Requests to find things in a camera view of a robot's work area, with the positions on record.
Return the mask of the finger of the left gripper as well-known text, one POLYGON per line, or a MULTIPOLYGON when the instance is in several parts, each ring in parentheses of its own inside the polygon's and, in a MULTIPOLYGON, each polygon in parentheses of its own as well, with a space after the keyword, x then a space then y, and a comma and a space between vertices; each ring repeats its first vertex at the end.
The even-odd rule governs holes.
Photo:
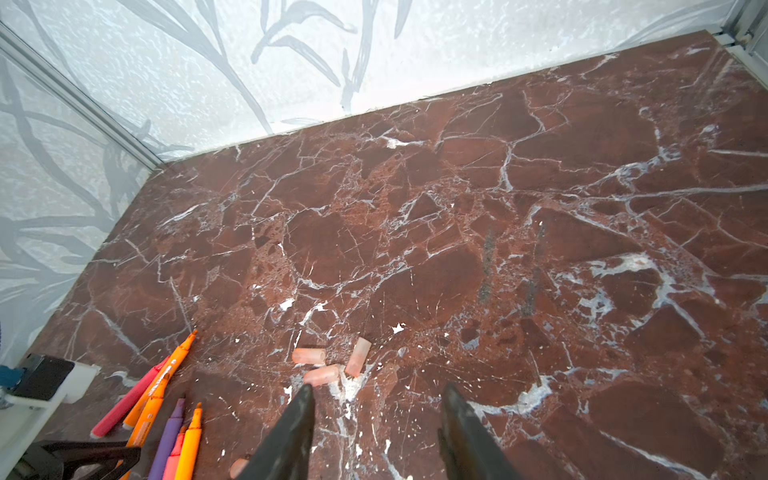
POLYGON ((141 448, 124 442, 35 442, 23 455, 23 478, 73 479, 80 468, 94 467, 84 479, 121 479, 140 458, 141 448))

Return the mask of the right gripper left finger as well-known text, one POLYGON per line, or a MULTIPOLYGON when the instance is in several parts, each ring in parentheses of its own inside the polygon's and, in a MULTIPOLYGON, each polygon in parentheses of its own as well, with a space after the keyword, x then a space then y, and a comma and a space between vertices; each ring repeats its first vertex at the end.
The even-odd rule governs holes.
POLYGON ((236 479, 307 479, 314 425, 314 390, 304 384, 236 479))

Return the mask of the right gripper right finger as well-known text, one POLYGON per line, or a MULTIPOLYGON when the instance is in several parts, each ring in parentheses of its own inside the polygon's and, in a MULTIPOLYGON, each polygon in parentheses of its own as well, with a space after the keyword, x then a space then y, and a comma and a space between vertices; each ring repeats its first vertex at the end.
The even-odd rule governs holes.
POLYGON ((448 479, 520 479, 473 408, 453 384, 441 394, 440 456, 448 479))

